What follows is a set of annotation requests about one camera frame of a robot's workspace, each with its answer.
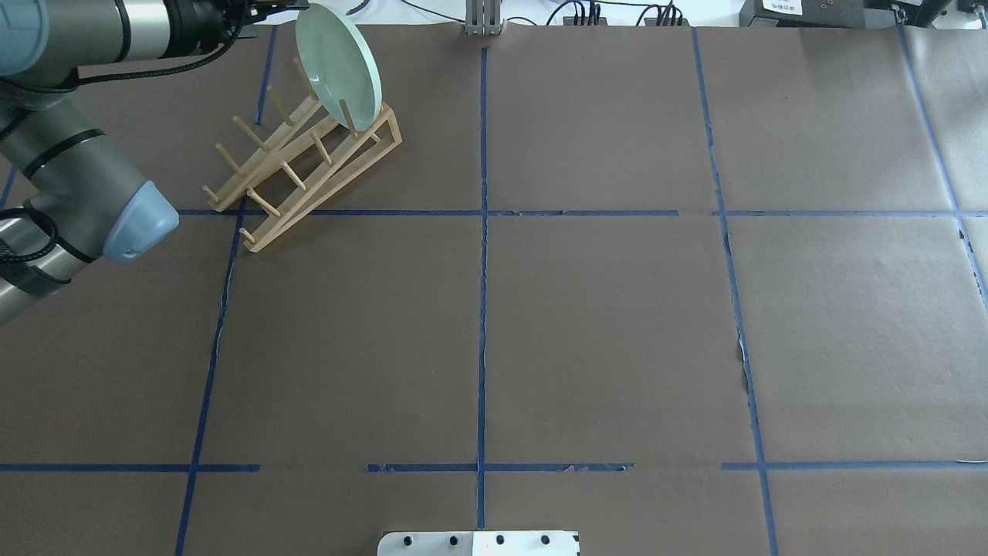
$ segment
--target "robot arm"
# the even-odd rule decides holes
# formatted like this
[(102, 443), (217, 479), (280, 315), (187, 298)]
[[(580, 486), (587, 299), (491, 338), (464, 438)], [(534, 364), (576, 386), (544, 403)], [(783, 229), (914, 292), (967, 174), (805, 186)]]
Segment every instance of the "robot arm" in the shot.
[(0, 212), (0, 325), (101, 255), (127, 264), (178, 213), (73, 102), (83, 65), (207, 53), (244, 25), (307, 3), (276, 0), (0, 0), (0, 153), (38, 189)]

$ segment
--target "metal bracket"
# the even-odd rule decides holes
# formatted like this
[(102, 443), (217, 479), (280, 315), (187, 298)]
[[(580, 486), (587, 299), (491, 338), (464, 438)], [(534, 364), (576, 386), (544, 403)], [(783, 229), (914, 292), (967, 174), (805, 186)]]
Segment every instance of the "metal bracket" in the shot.
[(501, 0), (466, 0), (463, 24), (468, 35), (501, 35)]
[(377, 556), (579, 556), (573, 531), (387, 533)]

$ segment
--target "black cable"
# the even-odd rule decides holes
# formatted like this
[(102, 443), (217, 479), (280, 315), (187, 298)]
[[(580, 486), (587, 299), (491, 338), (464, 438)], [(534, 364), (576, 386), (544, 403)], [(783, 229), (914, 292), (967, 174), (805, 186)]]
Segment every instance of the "black cable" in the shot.
[(107, 81), (123, 81), (127, 79), (141, 79), (144, 77), (164, 77), (165, 75), (175, 75), (176, 73), (183, 73), (186, 71), (191, 71), (203, 67), (204, 65), (214, 62), (221, 56), (226, 54), (236, 43), (237, 39), (240, 38), (240, 32), (243, 31), (244, 24), (247, 22), (247, 16), (250, 14), (250, 7), (246, 2), (244, 2), (243, 13), (240, 15), (240, 20), (237, 22), (236, 28), (233, 30), (233, 34), (230, 35), (230, 39), (223, 45), (222, 48), (213, 52), (209, 56), (196, 60), (192, 63), (187, 63), (185, 65), (180, 65), (177, 67), (170, 67), (166, 69), (151, 69), (148, 71), (132, 71), (129, 73), (108, 73), (106, 75), (94, 75), (92, 77), (86, 77), (84, 79), (77, 79), (74, 83), (75, 86), (89, 85), (92, 83), (105, 83)]
[(25, 110), (23, 108), (18, 110), (19, 112), (17, 116), (15, 116), (14, 119), (10, 121), (10, 124), (7, 124), (7, 126), (2, 131), (0, 131), (0, 142), (5, 141), (10, 136), (10, 134), (15, 132), (17, 128), (19, 128), (21, 124), (23, 124), (24, 121), (28, 118), (28, 116), (30, 116), (32, 113), (30, 110)]
[(587, 12), (586, 12), (587, 8), (586, 6), (583, 5), (582, 2), (580, 2), (579, 0), (566, 0), (562, 4), (556, 6), (555, 10), (552, 10), (552, 13), (549, 14), (549, 19), (545, 20), (545, 24), (550, 25), (552, 23), (552, 18), (554, 18), (555, 15), (559, 13), (559, 10), (563, 9), (563, 6), (566, 6), (567, 4), (574, 4), (574, 6), (579, 6), (580, 8), (579, 16), (577, 16), (578, 12), (576, 10), (576, 7), (573, 8), (573, 25), (577, 25), (577, 20), (582, 21), (587, 17)]
[(529, 18), (523, 18), (522, 16), (515, 16), (515, 17), (512, 17), (512, 18), (508, 18), (508, 19), (506, 19), (504, 21), (513, 21), (513, 20), (527, 21), (527, 22), (531, 23), (532, 25), (538, 27), (538, 23), (530, 20)]
[(676, 22), (676, 12), (678, 11), (679, 8), (676, 7), (676, 5), (673, 3), (673, 0), (670, 0), (669, 4), (666, 5), (666, 9), (662, 11), (662, 16), (660, 18), (660, 21), (655, 22), (655, 25), (658, 27), (673, 27)]
[(350, 8), (350, 10), (347, 11), (347, 15), (348, 16), (352, 16), (352, 15), (356, 14), (357, 12), (363, 10), (364, 8), (367, 8), (367, 6), (368, 6), (368, 4), (369, 4), (370, 1), (371, 0), (363, 0), (360, 3), (360, 5), (354, 6), (353, 8)]
[(643, 4), (640, 2), (612, 2), (611, 0), (595, 0), (598, 4), (613, 4), (615, 6), (634, 6), (638, 8), (644, 8), (646, 6), (651, 6), (651, 4)]
[(458, 23), (466, 23), (466, 21), (464, 21), (462, 19), (457, 19), (455, 17), (451, 17), (451, 16), (448, 16), (446, 14), (441, 14), (439, 12), (434, 12), (434, 11), (430, 10), (429, 8), (423, 8), (422, 6), (419, 6), (417, 4), (412, 4), (408, 0), (401, 0), (401, 3), (402, 4), (408, 4), (409, 6), (415, 8), (416, 10), (422, 10), (423, 12), (427, 12), (427, 13), (430, 13), (430, 14), (432, 14), (434, 16), (439, 16), (441, 18), (446, 18), (446, 19), (448, 19), (450, 21), (455, 21), (455, 22), (458, 22)]
[(29, 209), (28, 207), (0, 211), (0, 221), (15, 218), (30, 218), (34, 221), (38, 228), (41, 228), (41, 230), (47, 234), (48, 242), (41, 249), (26, 255), (8, 255), (0, 252), (0, 263), (31, 262), (44, 257), (55, 249), (55, 246), (58, 244), (58, 226), (55, 225), (55, 221), (52, 220), (49, 215), (39, 211), (38, 209)]
[(641, 25), (641, 22), (645, 19), (645, 14), (647, 14), (648, 10), (651, 10), (652, 8), (655, 8), (656, 10), (659, 11), (658, 15), (655, 16), (656, 18), (662, 17), (662, 6), (659, 6), (658, 4), (649, 4), (647, 8), (641, 11), (641, 15), (638, 16), (638, 21), (634, 22), (635, 27)]

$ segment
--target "wooden peg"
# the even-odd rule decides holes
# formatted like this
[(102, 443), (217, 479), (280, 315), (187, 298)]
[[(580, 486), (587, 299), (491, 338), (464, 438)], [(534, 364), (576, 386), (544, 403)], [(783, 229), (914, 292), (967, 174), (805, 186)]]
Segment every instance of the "wooden peg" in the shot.
[(219, 197), (216, 197), (216, 194), (213, 193), (211, 189), (209, 189), (209, 186), (208, 185), (204, 185), (203, 186), (203, 191), (206, 192), (207, 195), (209, 195), (209, 199), (211, 201), (213, 201), (214, 203), (218, 203), (219, 202)]
[(233, 157), (232, 157), (232, 156), (230, 156), (230, 153), (226, 151), (226, 147), (224, 147), (224, 146), (222, 145), (222, 143), (217, 143), (217, 144), (216, 144), (216, 150), (218, 150), (218, 151), (219, 151), (219, 155), (223, 157), (223, 160), (226, 160), (226, 163), (227, 163), (227, 164), (229, 164), (231, 168), (233, 168), (233, 173), (235, 173), (235, 174), (237, 174), (237, 175), (238, 175), (238, 176), (240, 176), (240, 177), (243, 177), (243, 175), (244, 175), (244, 170), (243, 170), (243, 168), (241, 168), (241, 167), (240, 167), (240, 166), (239, 166), (239, 165), (238, 165), (238, 164), (237, 164), (237, 163), (236, 163), (236, 162), (235, 162), (235, 161), (233, 160)]
[(291, 169), (291, 166), (289, 166), (288, 162), (285, 160), (282, 160), (282, 169), (285, 171), (286, 174), (288, 174), (288, 177), (291, 178), (291, 181), (295, 182), (295, 185), (298, 186), (298, 189), (305, 191), (305, 182), (303, 182), (302, 179), (298, 177), (298, 174), (296, 174), (295, 171)]
[(275, 108), (277, 108), (278, 113), (282, 115), (282, 120), (285, 120), (286, 124), (294, 126), (295, 122), (293, 122), (291, 117), (288, 115), (288, 110), (285, 110), (285, 103), (282, 102), (282, 97), (279, 96), (278, 91), (276, 91), (271, 85), (268, 85), (267, 91), (268, 94), (271, 95), (271, 100), (275, 101)]
[(332, 166), (333, 159), (329, 157), (329, 152), (326, 151), (326, 145), (322, 144), (322, 138), (319, 137), (319, 134), (315, 130), (312, 130), (309, 132), (309, 136), (312, 137), (315, 147), (319, 149), (319, 154), (322, 154), (322, 159), (326, 161), (326, 164)]
[(247, 126), (247, 124), (244, 124), (244, 121), (241, 120), (239, 116), (233, 117), (233, 123), (236, 124), (237, 127), (240, 128), (240, 131), (246, 134), (247, 137), (254, 142), (254, 144), (260, 147), (261, 150), (264, 152), (271, 150), (271, 148), (263, 142), (261, 138), (257, 137), (257, 134), (255, 134), (254, 131)]
[(278, 209), (276, 209), (271, 203), (262, 199), (261, 196), (257, 194), (257, 191), (254, 191), (253, 188), (249, 188), (247, 190), (247, 196), (253, 199), (258, 205), (261, 205), (261, 208), (264, 209), (264, 212), (268, 213), (269, 215), (275, 218), (280, 218), (282, 216), (282, 213), (280, 213)]
[(312, 82), (309, 81), (308, 73), (305, 73), (305, 68), (302, 67), (302, 60), (295, 58), (295, 69), (298, 70), (298, 75), (302, 78), (302, 83), (305, 83), (305, 88), (308, 89), (309, 97), (312, 100), (317, 100), (318, 97), (315, 95), (315, 89), (312, 88)]
[(343, 110), (343, 118), (347, 121), (347, 128), (350, 129), (350, 137), (357, 138), (357, 130), (354, 129), (354, 118), (350, 115), (350, 109), (347, 108), (347, 101), (340, 99), (340, 109)]
[(257, 243), (257, 239), (255, 239), (254, 236), (251, 235), (250, 232), (247, 232), (247, 229), (246, 228), (241, 228), (240, 229), (240, 234), (243, 235), (244, 238), (247, 239), (248, 241), (250, 241), (251, 243)]

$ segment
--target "blue tape line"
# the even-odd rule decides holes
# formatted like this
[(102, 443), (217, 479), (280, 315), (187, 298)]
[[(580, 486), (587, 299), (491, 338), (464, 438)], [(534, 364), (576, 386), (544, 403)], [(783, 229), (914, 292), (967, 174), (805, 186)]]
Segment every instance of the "blue tape line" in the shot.
[[(210, 209), (182, 209), (183, 216), (214, 217), (214, 216), (267, 216), (260, 209), (228, 210), (222, 213)], [(309, 213), (317, 217), (482, 217), (483, 211), (436, 209), (436, 210), (403, 210), (403, 209), (321, 209)], [(669, 211), (568, 211), (568, 210), (538, 210), (538, 211), (487, 211), (488, 217), (678, 217), (680, 212)]]
[(11, 168), (7, 174), (7, 183), (3, 186), (3, 193), (0, 193), (0, 210), (7, 207), (7, 198), (10, 197), (10, 190), (14, 188), (14, 178), (17, 177), (17, 168)]
[(930, 113), (927, 111), (926, 101), (923, 100), (923, 93), (920, 92), (919, 81), (916, 80), (913, 57), (909, 53), (909, 45), (906, 43), (906, 32), (902, 27), (899, 27), (899, 42), (902, 44), (902, 53), (906, 58), (906, 71), (909, 74), (909, 84), (912, 86), (913, 95), (916, 97), (917, 104), (919, 104), (920, 115), (923, 117), (923, 126), (926, 128), (927, 135), (930, 137), (930, 144), (933, 146), (934, 156), (937, 160), (937, 168), (940, 170), (941, 176), (944, 179), (944, 187), (947, 189), (950, 207), (953, 209), (954, 217), (957, 220), (957, 228), (963, 235), (964, 249), (967, 251), (967, 261), (971, 265), (971, 271), (974, 272), (974, 280), (977, 282), (978, 290), (981, 293), (981, 303), (984, 305), (985, 311), (988, 311), (988, 289), (985, 288), (984, 275), (978, 266), (978, 259), (974, 254), (974, 247), (971, 246), (971, 236), (967, 233), (964, 218), (960, 215), (957, 196), (953, 192), (953, 182), (950, 181), (950, 176), (947, 174), (947, 164), (944, 162), (944, 153), (940, 149), (940, 143), (937, 141), (937, 136), (933, 133), (933, 125), (930, 123)]
[(10, 473), (188, 473), (185, 464), (144, 463), (5, 463), (0, 472)]
[(371, 464), (368, 473), (476, 473), (475, 463), (385, 463)]
[(484, 530), (487, 432), (487, 48), (480, 51), (480, 347), (477, 362), (477, 530)]
[(679, 211), (491, 211), (492, 217), (678, 217)]
[(731, 286), (731, 303), (734, 306), (734, 320), (738, 330), (738, 343), (741, 346), (741, 361), (745, 378), (748, 381), (748, 411), (751, 416), (751, 429), (755, 439), (755, 456), (758, 459), (758, 474), (762, 486), (762, 505), (765, 509), (765, 525), (769, 533), (769, 548), (772, 556), (779, 556), (779, 543), (776, 538), (776, 521), (772, 510), (772, 495), (769, 491), (769, 473), (765, 467), (765, 449), (762, 445), (762, 428), (758, 421), (758, 404), (755, 400), (755, 382), (752, 379), (751, 361), (748, 354), (748, 339), (744, 329), (744, 318), (741, 315), (741, 298), (738, 295), (737, 275), (734, 271), (734, 255), (731, 253), (730, 232), (727, 227), (726, 208), (724, 206), (723, 188), (720, 182), (720, 170), (717, 168), (717, 158), (713, 150), (713, 123), (710, 119), (710, 105), (706, 95), (706, 80), (703, 77), (703, 60), (700, 54), (700, 35), (697, 28), (691, 28), (693, 33), (693, 51), (697, 59), (697, 79), (700, 82), (700, 103), (703, 107), (703, 122), (706, 126), (706, 144), (710, 152), (710, 170), (713, 173), (714, 192), (717, 197), (720, 232), (723, 235), (724, 255), (727, 261), (727, 276)]
[[(201, 473), (258, 473), (260, 465), (202, 465)], [(2, 463), (0, 473), (188, 473), (186, 464), (156, 463)]]
[[(488, 473), (621, 473), (632, 469), (633, 463), (487, 463)], [(385, 463), (370, 464), (368, 473), (475, 473), (475, 463)]]
[(950, 211), (726, 211), (727, 217), (874, 217), (874, 218), (953, 218)]
[[(246, 201), (240, 202), (241, 213)], [(182, 505), (182, 519), (179, 521), (179, 534), (175, 543), (175, 556), (182, 556), (185, 550), (185, 536), (189, 528), (189, 514), (192, 511), (192, 498), (196, 492), (196, 475), (199, 471), (199, 461), (203, 453), (203, 437), (206, 435), (206, 418), (209, 416), (209, 398), (212, 395), (212, 383), (216, 376), (216, 360), (219, 358), (219, 339), (223, 334), (226, 321), (226, 307), (230, 300), (230, 278), (233, 276), (233, 263), (237, 258), (240, 245), (240, 227), (243, 226), (244, 215), (237, 217), (233, 228), (233, 241), (230, 243), (230, 254), (226, 261), (226, 276), (223, 281), (223, 294), (219, 301), (219, 316), (216, 319), (216, 332), (212, 338), (212, 354), (209, 357), (209, 370), (206, 372), (206, 387), (203, 391), (203, 406), (199, 412), (199, 426), (196, 429), (196, 443), (192, 451), (192, 464), (189, 466), (189, 482), (186, 485), (185, 503)]]
[(275, 59), (275, 39), (278, 38), (278, 27), (271, 26), (271, 40), (268, 42), (268, 59), (264, 62), (264, 78), (261, 80), (261, 96), (257, 99), (257, 113), (254, 115), (254, 123), (260, 124), (264, 118), (264, 104), (268, 100), (268, 82), (271, 80), (271, 62)]
[[(828, 471), (871, 469), (983, 469), (988, 462), (981, 461), (798, 461), (766, 463), (769, 471)], [(757, 463), (722, 463), (721, 471), (758, 471)]]
[(229, 464), (229, 463), (204, 463), (197, 469), (198, 473), (260, 473), (261, 466), (258, 464)]
[(621, 473), (634, 467), (633, 463), (490, 463), (491, 473)]
[(316, 210), (309, 213), (316, 216), (329, 217), (479, 217), (480, 211), (457, 211), (457, 210), (435, 210), (435, 211), (404, 211), (390, 209), (340, 209), (340, 210)]

